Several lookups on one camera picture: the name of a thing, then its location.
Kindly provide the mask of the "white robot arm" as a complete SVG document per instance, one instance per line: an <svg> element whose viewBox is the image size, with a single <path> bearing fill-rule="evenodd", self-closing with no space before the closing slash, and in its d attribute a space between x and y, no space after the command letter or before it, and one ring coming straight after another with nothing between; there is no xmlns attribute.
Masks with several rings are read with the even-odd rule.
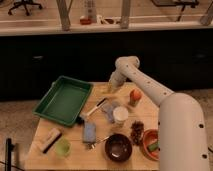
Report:
<svg viewBox="0 0 213 171"><path fill-rule="evenodd" d="M137 56L119 57L109 79L116 92L130 79L159 107L159 171L210 171L204 112L192 96L177 93L139 70Z"/></svg>

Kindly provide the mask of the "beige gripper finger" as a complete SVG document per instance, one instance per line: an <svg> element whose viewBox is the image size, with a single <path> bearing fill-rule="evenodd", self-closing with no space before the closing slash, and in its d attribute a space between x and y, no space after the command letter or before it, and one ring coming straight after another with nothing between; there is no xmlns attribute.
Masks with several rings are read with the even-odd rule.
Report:
<svg viewBox="0 0 213 171"><path fill-rule="evenodd" d="M119 87L115 87L115 88L113 88L112 93L115 94L115 93L117 93L118 91L119 91Z"/></svg>
<svg viewBox="0 0 213 171"><path fill-rule="evenodd" d="M112 87L111 84L108 85L107 92L108 93L112 93L113 92L113 87Z"/></svg>

